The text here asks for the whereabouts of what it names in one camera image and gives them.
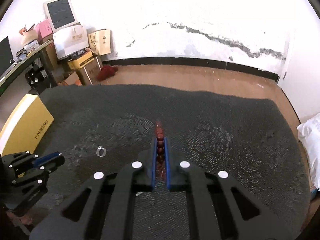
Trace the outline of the yellow Kadigao gift box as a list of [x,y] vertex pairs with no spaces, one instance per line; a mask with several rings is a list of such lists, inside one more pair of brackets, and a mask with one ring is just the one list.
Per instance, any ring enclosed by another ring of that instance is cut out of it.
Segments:
[[20,152],[33,154],[53,121],[40,97],[26,94],[1,130],[1,156]]

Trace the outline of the black patterned table cloth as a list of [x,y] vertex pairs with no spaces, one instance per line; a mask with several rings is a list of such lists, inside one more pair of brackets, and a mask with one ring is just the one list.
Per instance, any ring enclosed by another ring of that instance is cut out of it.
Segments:
[[95,172],[119,172],[156,138],[155,188],[136,194],[132,239],[190,239],[185,193],[167,188],[168,138],[174,152],[204,172],[228,172],[292,239],[298,235],[309,182],[296,139],[273,101],[151,85],[55,87],[40,98],[54,122],[36,154],[65,158],[34,207],[40,222]]

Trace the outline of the black speaker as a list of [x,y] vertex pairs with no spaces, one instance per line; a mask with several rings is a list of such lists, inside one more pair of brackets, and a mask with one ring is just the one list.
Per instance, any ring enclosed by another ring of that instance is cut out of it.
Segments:
[[45,80],[45,77],[42,74],[43,70],[44,67],[37,69],[31,68],[25,73],[25,79],[31,88],[36,88],[39,83],[42,83]]

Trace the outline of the brown cardboard box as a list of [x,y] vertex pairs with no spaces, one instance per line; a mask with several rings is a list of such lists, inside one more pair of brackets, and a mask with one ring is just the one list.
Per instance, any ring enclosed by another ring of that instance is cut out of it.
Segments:
[[76,73],[83,86],[94,85],[98,83],[97,77],[102,69],[102,61],[99,56],[93,57],[93,61],[84,65],[80,69],[76,69]]

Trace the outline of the yellow black cardboard box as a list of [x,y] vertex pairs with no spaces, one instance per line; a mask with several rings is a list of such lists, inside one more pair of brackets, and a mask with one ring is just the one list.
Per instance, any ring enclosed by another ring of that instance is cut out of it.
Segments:
[[68,61],[68,66],[71,70],[81,69],[85,65],[91,63],[94,60],[93,54],[91,51],[87,51],[78,59]]

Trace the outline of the red cloth on floor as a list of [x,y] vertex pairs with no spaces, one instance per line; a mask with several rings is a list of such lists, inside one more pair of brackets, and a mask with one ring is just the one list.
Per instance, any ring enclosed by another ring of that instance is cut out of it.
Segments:
[[109,77],[115,76],[116,72],[118,71],[117,66],[110,66],[110,65],[104,65],[101,69],[100,73],[97,75],[98,81],[104,81],[108,79]]

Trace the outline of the black desk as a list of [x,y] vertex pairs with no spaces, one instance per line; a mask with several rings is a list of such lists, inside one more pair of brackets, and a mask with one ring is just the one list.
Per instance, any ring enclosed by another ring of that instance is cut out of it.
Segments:
[[46,71],[49,82],[52,85],[52,87],[57,86],[57,82],[55,81],[51,69],[53,68],[53,65],[49,59],[48,53],[46,51],[46,48],[53,45],[53,40],[49,40],[44,42],[44,44],[40,45],[38,48],[36,48],[34,51],[32,51],[29,56],[27,56],[23,61],[20,61],[19,63],[12,64],[8,70],[4,72],[4,74],[1,76],[1,90],[0,95],[3,95],[3,93],[7,90],[7,88],[12,84],[12,82],[25,70],[27,69],[36,59],[40,59],[44,70]]

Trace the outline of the white paper shopping bag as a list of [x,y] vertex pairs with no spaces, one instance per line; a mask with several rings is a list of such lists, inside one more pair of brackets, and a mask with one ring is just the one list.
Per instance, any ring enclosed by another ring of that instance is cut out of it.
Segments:
[[89,46],[87,30],[82,25],[73,25],[53,34],[57,59],[64,59]]

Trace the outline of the white pillow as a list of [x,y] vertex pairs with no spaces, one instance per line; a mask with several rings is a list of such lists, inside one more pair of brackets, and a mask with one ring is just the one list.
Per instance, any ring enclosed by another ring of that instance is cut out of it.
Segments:
[[308,155],[310,179],[313,186],[319,189],[319,159],[320,159],[320,116],[317,114],[305,123],[297,126],[298,139],[303,144]]

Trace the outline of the beige paper shopping bag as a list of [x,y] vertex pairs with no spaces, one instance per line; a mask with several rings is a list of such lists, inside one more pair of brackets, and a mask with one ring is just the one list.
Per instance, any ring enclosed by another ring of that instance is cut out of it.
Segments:
[[107,55],[111,53],[110,30],[101,29],[88,34],[90,49],[96,55]]

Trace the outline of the pink box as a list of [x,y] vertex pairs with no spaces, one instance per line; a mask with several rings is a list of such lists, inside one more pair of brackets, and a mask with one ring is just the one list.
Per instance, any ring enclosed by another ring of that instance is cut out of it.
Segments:
[[34,30],[37,32],[37,41],[40,42],[45,37],[51,35],[53,33],[50,20],[46,19],[37,25],[35,25]]

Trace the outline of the old white monitor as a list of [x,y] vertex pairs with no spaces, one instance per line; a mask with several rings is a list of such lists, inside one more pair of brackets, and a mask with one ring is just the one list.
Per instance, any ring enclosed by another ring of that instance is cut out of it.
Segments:
[[79,24],[79,21],[74,16],[70,0],[52,0],[44,3],[43,8],[53,33]]

